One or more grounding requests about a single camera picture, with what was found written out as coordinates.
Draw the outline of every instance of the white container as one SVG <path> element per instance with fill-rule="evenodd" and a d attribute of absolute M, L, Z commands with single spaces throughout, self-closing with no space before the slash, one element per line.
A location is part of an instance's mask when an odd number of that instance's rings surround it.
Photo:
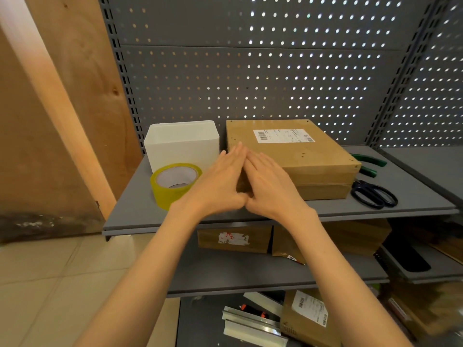
<path fill-rule="evenodd" d="M 212 120 L 152 124 L 144 146 L 153 173 L 169 164 L 191 163 L 204 172 L 217 159 L 219 136 Z"/>

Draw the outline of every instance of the scissors handle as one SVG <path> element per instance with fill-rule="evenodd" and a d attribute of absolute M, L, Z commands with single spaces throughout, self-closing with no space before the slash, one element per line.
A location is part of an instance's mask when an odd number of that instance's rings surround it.
<path fill-rule="evenodd" d="M 384 198 L 377 190 L 388 195 L 392 199 L 392 202 Z M 359 195 L 357 195 L 357 193 L 362 194 L 372 202 L 368 202 L 364 198 L 361 198 Z M 379 185 L 370 184 L 362 180 L 354 181 L 352 190 L 350 190 L 350 194 L 361 204 L 377 210 L 380 210 L 383 207 L 395 207 L 399 203 L 397 197 L 389 190 Z"/>

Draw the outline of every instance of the packing tape on box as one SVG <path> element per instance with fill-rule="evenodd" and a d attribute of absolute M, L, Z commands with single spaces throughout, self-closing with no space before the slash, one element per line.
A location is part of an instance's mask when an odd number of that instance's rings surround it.
<path fill-rule="evenodd" d="M 159 168 L 150 182 L 157 205 L 169 210 L 172 202 L 182 197 L 200 177 L 199 167 L 189 163 L 174 163 Z"/>

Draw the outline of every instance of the person's right hand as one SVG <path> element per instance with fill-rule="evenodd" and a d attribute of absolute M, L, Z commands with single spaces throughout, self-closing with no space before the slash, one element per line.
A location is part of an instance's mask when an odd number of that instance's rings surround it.
<path fill-rule="evenodd" d="M 254 193 L 246 209 L 274 219 L 284 227 L 312 210 L 300 197 L 289 175 L 273 159 L 263 153 L 248 151 L 245 172 Z"/>

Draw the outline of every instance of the hand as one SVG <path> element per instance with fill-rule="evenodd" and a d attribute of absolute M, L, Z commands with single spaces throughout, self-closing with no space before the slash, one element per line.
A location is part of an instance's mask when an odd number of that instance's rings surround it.
<path fill-rule="evenodd" d="M 241 142 L 229 153 L 222 151 L 216 162 L 170 208 L 191 210 L 200 220 L 211 214 L 244 207 L 249 196 L 236 192 L 236 185 L 246 153 L 247 148 Z"/>
<path fill-rule="evenodd" d="M 288 228 L 289 222 L 312 210 L 300 197 L 289 175 L 267 155 L 249 151 L 244 168 L 254 193 L 246 203 L 250 212 L 274 219 Z"/>

